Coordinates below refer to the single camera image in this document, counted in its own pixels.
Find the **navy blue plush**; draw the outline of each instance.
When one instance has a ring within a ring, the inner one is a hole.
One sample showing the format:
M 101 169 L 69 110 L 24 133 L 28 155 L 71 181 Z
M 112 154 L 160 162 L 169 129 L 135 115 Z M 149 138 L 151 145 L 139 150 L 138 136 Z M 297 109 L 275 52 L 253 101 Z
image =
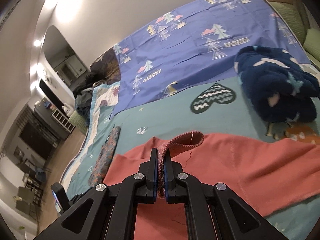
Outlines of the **navy blue plush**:
M 262 120 L 311 122 L 316 118 L 311 98 L 320 95 L 318 80 L 304 72 L 286 50 L 261 46 L 242 48 L 236 55 L 235 70 L 244 93 Z M 268 98 L 277 95 L 278 102 L 270 104 Z

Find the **small screen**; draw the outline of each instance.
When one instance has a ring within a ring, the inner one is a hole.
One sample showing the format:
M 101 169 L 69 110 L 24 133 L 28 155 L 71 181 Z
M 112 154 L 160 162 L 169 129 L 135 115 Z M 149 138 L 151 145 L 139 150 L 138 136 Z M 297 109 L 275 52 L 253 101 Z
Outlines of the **small screen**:
M 55 193 L 53 190 L 51 190 L 51 191 L 52 191 L 53 197 L 54 197 L 54 199 L 56 200 L 58 206 L 60 207 L 61 210 L 63 210 L 63 208 L 62 208 L 62 206 L 61 206 L 61 204 L 60 204 L 60 202 L 59 202 L 59 199 L 57 198 L 56 193 Z

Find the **pink cloth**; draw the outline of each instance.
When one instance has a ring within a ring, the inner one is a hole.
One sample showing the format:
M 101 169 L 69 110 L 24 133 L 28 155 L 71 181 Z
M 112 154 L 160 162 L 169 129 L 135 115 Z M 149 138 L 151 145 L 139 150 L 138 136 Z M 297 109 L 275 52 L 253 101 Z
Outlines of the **pink cloth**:
M 116 155 L 103 182 L 122 182 L 149 160 L 152 148 L 166 142 L 153 137 L 125 155 Z M 190 152 L 172 160 L 203 183 L 225 183 L 262 216 L 320 193 L 317 145 L 290 139 L 265 143 L 211 133 L 192 150 L 191 157 Z M 183 204 L 167 204 L 163 199 L 157 199 L 155 204 L 139 204 L 134 239 L 188 239 Z
M 199 131 L 191 131 L 180 134 L 169 142 L 165 142 L 157 147 L 158 150 L 158 183 L 157 183 L 157 197 L 164 198 L 164 165 L 163 160 L 167 149 L 170 150 L 170 156 L 175 157 L 180 153 L 192 150 L 200 146 L 204 141 L 204 135 Z

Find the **pile of clothes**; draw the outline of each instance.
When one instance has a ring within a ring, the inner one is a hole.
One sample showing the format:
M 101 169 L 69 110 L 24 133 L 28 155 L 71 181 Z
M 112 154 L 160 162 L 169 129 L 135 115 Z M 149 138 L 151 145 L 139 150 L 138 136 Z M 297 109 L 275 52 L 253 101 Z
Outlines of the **pile of clothes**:
M 85 118 L 87 126 L 89 126 L 90 123 L 90 107 L 93 89 L 101 84 L 106 83 L 107 82 L 104 80 L 104 76 L 91 72 L 73 91 L 73 95 L 76 99 L 75 110 L 79 115 Z
M 266 122 L 311 122 L 312 98 L 320 96 L 317 78 L 304 72 L 281 48 L 248 46 L 236 55 L 234 69 L 250 104 Z

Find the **metal screw cap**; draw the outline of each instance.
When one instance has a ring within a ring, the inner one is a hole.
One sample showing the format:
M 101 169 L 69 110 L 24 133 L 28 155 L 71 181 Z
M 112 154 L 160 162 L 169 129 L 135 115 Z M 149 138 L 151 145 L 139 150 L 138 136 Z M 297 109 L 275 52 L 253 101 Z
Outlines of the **metal screw cap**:
M 226 188 L 227 188 L 227 186 L 224 183 L 218 183 L 217 184 L 217 189 L 218 190 L 225 190 Z
M 186 173 L 184 173 L 184 172 L 178 174 L 178 178 L 179 178 L 179 179 L 186 179 L 187 177 L 188 177 L 188 174 L 186 174 Z
M 142 173 L 136 173 L 133 177 L 135 179 L 143 179 L 144 175 Z
M 106 185 L 104 185 L 104 184 L 98 184 L 96 186 L 97 191 L 104 191 L 105 189 L 106 189 Z

